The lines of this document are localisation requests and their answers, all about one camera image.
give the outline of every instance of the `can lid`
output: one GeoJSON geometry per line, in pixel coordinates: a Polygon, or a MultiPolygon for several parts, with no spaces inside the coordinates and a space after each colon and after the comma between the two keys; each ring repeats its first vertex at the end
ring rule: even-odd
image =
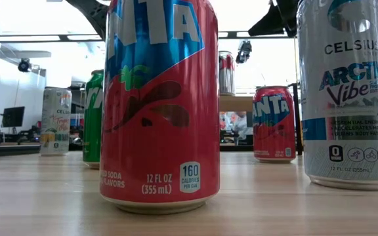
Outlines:
{"type": "Polygon", "coordinates": [[[59,88],[59,87],[52,87],[52,86],[46,86],[45,89],[60,89],[60,90],[71,91],[70,88],[59,88]]]}
{"type": "Polygon", "coordinates": [[[283,86],[283,85],[272,85],[272,86],[263,86],[263,87],[256,87],[256,91],[261,90],[261,89],[288,89],[288,86],[283,86]]]}
{"type": "Polygon", "coordinates": [[[228,54],[231,54],[230,51],[225,51],[225,50],[219,51],[218,53],[228,53],[228,54]]]}
{"type": "Polygon", "coordinates": [[[104,69],[96,69],[93,72],[91,72],[91,75],[94,75],[96,73],[104,73],[104,69]]]}

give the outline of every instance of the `fanta logo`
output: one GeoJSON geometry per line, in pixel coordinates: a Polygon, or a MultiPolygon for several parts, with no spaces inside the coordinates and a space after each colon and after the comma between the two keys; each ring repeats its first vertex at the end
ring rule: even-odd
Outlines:
{"type": "Polygon", "coordinates": [[[362,33],[369,30],[371,26],[370,21],[366,20],[364,13],[355,10],[360,9],[359,6],[350,6],[351,8],[354,7],[354,9],[351,9],[354,11],[354,14],[344,16],[343,11],[345,8],[354,2],[360,4],[358,3],[359,1],[361,0],[334,0],[327,12],[327,18],[332,27],[349,33],[362,33]]]}
{"type": "Polygon", "coordinates": [[[282,95],[264,96],[261,101],[253,103],[253,122],[255,125],[265,123],[269,127],[273,127],[288,115],[288,102],[282,95]]]}
{"type": "Polygon", "coordinates": [[[194,6],[181,0],[118,0],[107,43],[109,80],[124,68],[146,68],[130,83],[135,88],[204,48],[194,6]]]}
{"type": "Polygon", "coordinates": [[[87,94],[87,99],[85,101],[85,109],[93,108],[97,109],[100,108],[103,102],[103,90],[101,88],[90,88],[89,93],[87,94]]]}

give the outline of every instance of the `table surface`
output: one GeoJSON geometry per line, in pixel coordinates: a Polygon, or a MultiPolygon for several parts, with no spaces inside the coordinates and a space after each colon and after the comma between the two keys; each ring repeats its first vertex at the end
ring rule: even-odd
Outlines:
{"type": "Polygon", "coordinates": [[[221,153],[221,189],[205,206],[143,216],[98,194],[98,171],[80,152],[0,157],[5,235],[378,235],[378,191],[311,184],[302,157],[273,165],[252,153],[221,153]]]}

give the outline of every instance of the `computer monitor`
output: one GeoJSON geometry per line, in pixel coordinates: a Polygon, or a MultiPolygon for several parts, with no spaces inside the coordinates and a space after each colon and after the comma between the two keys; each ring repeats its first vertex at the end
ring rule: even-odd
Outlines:
{"type": "Polygon", "coordinates": [[[253,127],[253,112],[248,111],[246,113],[246,123],[247,127],[253,127]]]}
{"type": "Polygon", "coordinates": [[[3,127],[22,127],[24,118],[24,108],[5,108],[3,116],[3,127]]]}

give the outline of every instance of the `green soda can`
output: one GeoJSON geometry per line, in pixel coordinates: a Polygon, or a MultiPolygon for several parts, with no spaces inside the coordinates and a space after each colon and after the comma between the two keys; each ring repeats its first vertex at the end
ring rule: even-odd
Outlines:
{"type": "Polygon", "coordinates": [[[85,86],[83,161],[90,168],[99,169],[104,70],[93,71],[91,75],[91,80],[85,86]]]}

